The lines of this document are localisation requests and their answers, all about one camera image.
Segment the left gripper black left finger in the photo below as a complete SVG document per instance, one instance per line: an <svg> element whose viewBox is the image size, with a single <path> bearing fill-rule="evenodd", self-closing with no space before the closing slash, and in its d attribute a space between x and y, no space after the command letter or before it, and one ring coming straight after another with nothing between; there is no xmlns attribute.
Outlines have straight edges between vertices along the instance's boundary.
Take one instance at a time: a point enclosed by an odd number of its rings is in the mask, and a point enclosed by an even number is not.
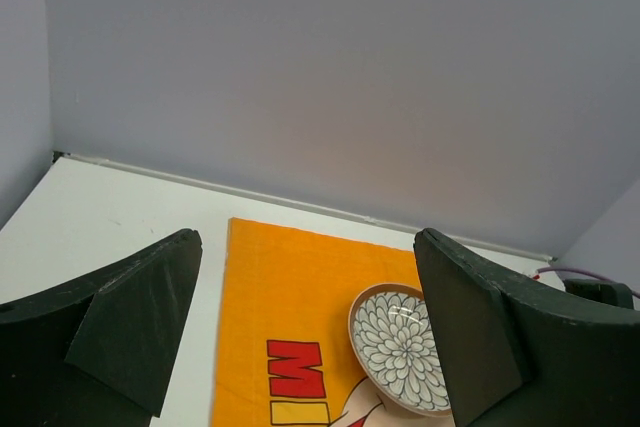
<svg viewBox="0 0 640 427"><path fill-rule="evenodd" d="M1 306L4 426L147 426L164 405L202 258L179 230Z"/></svg>

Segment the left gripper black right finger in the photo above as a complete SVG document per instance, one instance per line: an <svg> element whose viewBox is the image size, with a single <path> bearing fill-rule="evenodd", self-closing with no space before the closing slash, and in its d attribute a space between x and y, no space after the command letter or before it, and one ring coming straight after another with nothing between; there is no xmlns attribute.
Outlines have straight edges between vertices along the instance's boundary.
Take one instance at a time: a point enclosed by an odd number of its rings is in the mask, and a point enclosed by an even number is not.
<svg viewBox="0 0 640 427"><path fill-rule="evenodd" d="M496 264L427 228L417 270L459 426L635 426L639 314Z"/></svg>

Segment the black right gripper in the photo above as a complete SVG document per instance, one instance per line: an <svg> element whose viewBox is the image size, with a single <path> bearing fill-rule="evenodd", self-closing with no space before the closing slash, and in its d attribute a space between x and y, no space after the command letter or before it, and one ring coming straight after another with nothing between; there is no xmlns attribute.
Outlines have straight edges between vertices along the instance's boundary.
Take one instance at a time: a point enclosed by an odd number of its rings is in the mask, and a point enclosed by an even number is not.
<svg viewBox="0 0 640 427"><path fill-rule="evenodd" d="M633 307L631 289L617 282L593 279L565 279L565 290L572 295L620 308Z"/></svg>

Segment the floral patterned ceramic plate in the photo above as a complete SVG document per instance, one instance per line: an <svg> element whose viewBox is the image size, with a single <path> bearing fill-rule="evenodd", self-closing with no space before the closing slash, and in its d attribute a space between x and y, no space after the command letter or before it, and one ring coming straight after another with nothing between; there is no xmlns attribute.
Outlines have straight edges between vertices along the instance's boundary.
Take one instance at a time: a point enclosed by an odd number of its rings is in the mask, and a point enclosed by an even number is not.
<svg viewBox="0 0 640 427"><path fill-rule="evenodd" d="M423 294L395 283L373 285L353 301L348 319L355 356L373 384L418 415L451 414Z"/></svg>

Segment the orange cartoon mouse cloth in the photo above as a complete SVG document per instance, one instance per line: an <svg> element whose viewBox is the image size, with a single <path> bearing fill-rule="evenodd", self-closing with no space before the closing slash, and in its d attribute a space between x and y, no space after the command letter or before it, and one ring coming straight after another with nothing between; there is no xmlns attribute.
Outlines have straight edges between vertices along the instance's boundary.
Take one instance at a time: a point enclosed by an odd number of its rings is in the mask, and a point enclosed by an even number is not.
<svg viewBox="0 0 640 427"><path fill-rule="evenodd" d="M411 252L233 219L221 305L215 426L449 426L384 396L353 351L357 296L419 284Z"/></svg>

